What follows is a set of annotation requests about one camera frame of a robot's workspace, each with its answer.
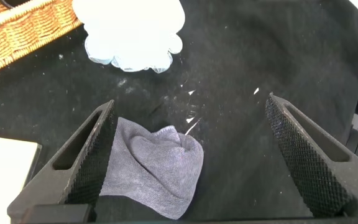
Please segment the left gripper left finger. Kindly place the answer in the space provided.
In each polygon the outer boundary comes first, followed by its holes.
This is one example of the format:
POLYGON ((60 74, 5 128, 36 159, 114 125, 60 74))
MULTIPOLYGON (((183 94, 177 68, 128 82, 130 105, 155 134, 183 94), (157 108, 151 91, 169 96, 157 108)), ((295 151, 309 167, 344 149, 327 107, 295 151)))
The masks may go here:
POLYGON ((107 172, 117 117, 114 101, 97 107, 7 208, 23 215, 34 205, 94 205, 107 172))

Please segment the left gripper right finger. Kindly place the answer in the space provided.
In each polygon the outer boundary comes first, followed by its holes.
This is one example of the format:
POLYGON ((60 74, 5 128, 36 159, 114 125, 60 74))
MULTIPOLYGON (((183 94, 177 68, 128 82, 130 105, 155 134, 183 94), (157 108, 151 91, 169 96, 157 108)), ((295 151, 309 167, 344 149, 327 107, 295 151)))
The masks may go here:
POLYGON ((358 217, 358 156, 273 93, 265 112, 290 175, 312 214, 358 217))

